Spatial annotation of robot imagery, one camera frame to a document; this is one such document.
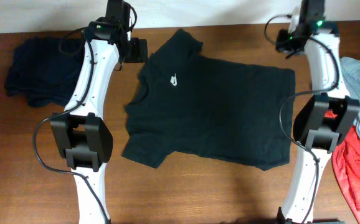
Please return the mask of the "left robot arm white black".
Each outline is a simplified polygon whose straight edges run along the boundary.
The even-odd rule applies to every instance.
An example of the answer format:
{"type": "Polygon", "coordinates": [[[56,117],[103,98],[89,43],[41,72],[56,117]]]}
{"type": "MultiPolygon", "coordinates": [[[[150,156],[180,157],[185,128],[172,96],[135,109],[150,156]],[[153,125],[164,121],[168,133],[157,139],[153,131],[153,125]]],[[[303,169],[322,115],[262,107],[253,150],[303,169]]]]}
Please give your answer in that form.
{"type": "Polygon", "coordinates": [[[64,112],[49,118],[61,158],[74,176],[80,223],[110,223],[105,200],[105,169],[113,137],[103,120],[111,75],[124,63],[143,63],[147,41],[132,37],[137,13],[122,0],[107,2],[103,17],[82,30],[83,64],[64,112]]]}

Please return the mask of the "black Nike t-shirt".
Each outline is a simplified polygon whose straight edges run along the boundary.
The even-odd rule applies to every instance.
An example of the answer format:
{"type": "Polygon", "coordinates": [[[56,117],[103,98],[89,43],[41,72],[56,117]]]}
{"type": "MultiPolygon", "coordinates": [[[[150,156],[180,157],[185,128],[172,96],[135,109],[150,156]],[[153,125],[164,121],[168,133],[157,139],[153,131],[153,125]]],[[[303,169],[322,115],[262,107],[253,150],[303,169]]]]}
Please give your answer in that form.
{"type": "Polygon", "coordinates": [[[157,168],[172,152],[269,170],[290,161],[295,73],[201,55],[179,29],[141,69],[123,157],[157,168]]]}

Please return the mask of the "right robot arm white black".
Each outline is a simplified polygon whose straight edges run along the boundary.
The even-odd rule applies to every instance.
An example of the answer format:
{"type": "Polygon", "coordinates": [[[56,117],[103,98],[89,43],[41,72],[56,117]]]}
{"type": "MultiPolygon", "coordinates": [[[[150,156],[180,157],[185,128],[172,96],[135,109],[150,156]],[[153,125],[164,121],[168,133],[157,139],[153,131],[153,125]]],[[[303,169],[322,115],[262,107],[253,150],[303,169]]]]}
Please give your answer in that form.
{"type": "Polygon", "coordinates": [[[313,223],[313,205],[321,176],[359,110],[344,84],[339,59],[339,29],[324,16],[324,0],[303,0],[287,17],[288,30],[275,42],[279,52],[305,54],[311,75],[311,98],[297,114],[291,134],[297,146],[296,165],[288,195],[278,209],[276,223],[313,223]]]}

